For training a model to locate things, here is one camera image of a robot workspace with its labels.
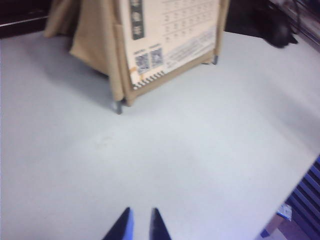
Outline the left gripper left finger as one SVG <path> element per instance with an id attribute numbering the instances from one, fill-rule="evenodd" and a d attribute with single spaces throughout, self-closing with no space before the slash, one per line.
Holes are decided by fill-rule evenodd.
<path id="1" fill-rule="evenodd" d="M 102 240 L 133 240 L 134 216 L 130 207 L 127 207 L 113 224 Z"/>

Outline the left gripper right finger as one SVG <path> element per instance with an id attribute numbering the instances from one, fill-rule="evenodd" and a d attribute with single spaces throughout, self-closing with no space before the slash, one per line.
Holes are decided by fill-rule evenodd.
<path id="1" fill-rule="evenodd" d="M 153 208 L 151 211 L 150 226 L 149 226 L 150 240 L 172 240 L 165 222 L 160 214 L 158 208 Z"/>

